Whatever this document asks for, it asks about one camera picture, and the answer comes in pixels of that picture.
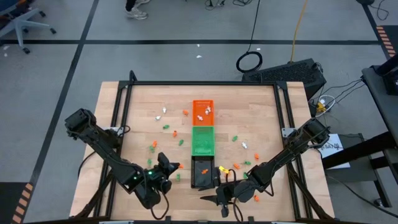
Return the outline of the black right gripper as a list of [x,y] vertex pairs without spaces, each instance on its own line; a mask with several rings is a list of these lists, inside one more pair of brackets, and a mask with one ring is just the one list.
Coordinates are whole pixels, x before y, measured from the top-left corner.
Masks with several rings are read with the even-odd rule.
[[213,184],[199,188],[199,191],[215,189],[215,195],[202,196],[200,199],[215,203],[217,206],[226,208],[233,200],[242,203],[251,199],[251,178],[236,180],[232,182],[222,182],[221,177],[215,177]]

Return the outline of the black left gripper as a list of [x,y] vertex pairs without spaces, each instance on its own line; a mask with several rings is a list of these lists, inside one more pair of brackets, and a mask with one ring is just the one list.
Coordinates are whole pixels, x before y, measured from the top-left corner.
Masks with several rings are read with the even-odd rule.
[[146,179],[152,188],[161,192],[168,192],[171,189],[170,174],[178,170],[180,163],[171,162],[169,165],[174,168],[170,170],[168,167],[154,166],[152,169],[145,171]]

